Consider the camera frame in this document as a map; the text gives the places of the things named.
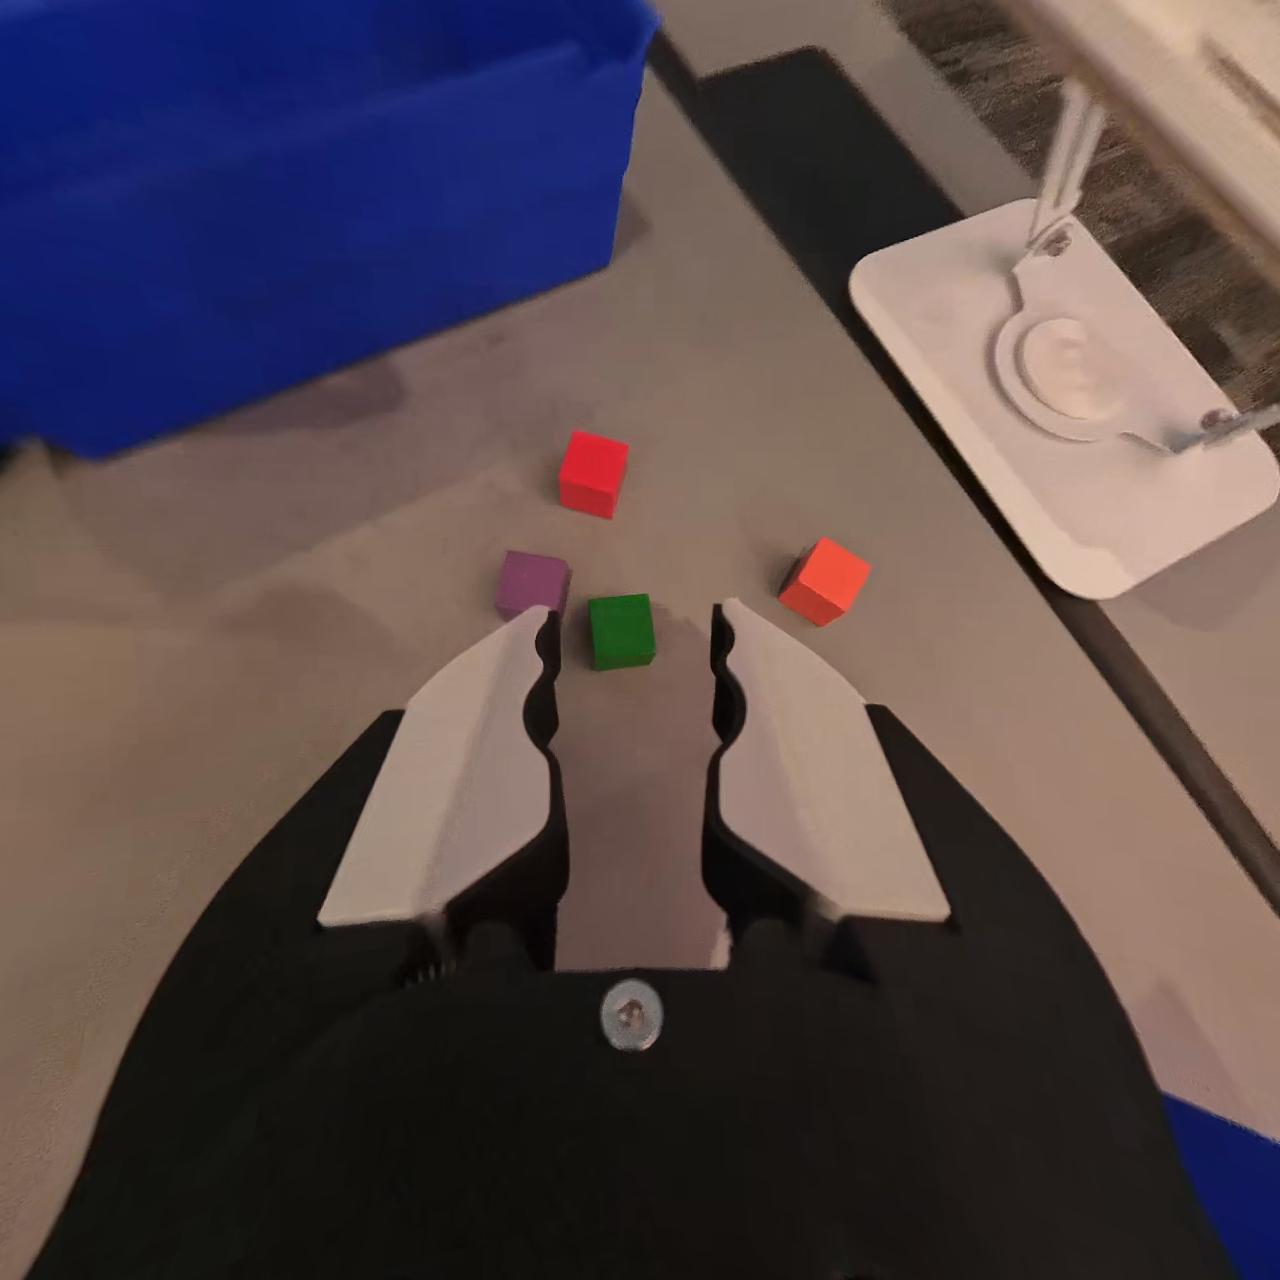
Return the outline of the red wooden cube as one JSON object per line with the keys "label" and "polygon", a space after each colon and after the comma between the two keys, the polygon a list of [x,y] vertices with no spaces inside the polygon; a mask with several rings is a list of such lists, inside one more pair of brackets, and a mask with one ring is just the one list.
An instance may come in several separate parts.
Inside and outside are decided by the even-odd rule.
{"label": "red wooden cube", "polygon": [[574,429],[557,476],[565,509],[613,520],[631,458],[628,443]]}

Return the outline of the blue plastic storage bin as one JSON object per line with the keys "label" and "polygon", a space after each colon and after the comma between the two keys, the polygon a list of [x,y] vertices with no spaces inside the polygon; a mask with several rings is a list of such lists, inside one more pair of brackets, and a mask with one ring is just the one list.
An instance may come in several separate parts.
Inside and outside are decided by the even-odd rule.
{"label": "blue plastic storage bin", "polygon": [[112,456],[604,268],[658,25],[4,3],[4,449]]}
{"label": "blue plastic storage bin", "polygon": [[1162,1095],[1181,1160],[1243,1278],[1279,1278],[1279,1143]]}

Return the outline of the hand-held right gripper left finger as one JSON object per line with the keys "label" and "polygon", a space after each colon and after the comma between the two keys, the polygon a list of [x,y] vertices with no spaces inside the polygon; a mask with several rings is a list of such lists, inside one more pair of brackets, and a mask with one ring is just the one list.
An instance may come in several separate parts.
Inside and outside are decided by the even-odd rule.
{"label": "hand-held right gripper left finger", "polygon": [[570,872],[560,669],[562,617],[538,605],[408,700],[318,925],[416,923],[462,952],[477,925],[503,923],[555,952]]}

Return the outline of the green wooden cube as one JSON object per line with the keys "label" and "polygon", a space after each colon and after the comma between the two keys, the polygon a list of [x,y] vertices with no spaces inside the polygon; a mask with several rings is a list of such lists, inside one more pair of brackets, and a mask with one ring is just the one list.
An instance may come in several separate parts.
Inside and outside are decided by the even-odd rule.
{"label": "green wooden cube", "polygon": [[587,602],[596,671],[648,666],[657,657],[657,630],[648,593],[596,597]]}

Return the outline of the purple wooden cube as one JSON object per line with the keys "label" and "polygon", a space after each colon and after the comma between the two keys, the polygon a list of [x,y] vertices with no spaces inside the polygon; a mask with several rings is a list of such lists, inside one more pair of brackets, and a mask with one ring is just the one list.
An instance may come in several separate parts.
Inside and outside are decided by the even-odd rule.
{"label": "purple wooden cube", "polygon": [[567,612],[572,569],[569,561],[530,551],[508,549],[499,571],[494,605],[504,622],[530,608]]}

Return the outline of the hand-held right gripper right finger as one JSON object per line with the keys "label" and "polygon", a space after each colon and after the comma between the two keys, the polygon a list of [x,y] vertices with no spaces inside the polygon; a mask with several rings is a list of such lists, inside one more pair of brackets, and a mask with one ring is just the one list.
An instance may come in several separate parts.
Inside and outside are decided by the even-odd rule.
{"label": "hand-held right gripper right finger", "polygon": [[702,872],[731,936],[760,919],[944,923],[952,908],[873,725],[824,657],[743,600],[712,610]]}

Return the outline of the orange wooden cube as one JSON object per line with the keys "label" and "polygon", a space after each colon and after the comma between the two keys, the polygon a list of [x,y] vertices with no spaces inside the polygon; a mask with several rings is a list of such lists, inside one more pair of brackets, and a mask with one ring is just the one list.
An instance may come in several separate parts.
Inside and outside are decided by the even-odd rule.
{"label": "orange wooden cube", "polygon": [[871,563],[824,536],[795,559],[777,598],[812,625],[826,627],[849,612],[871,575]]}

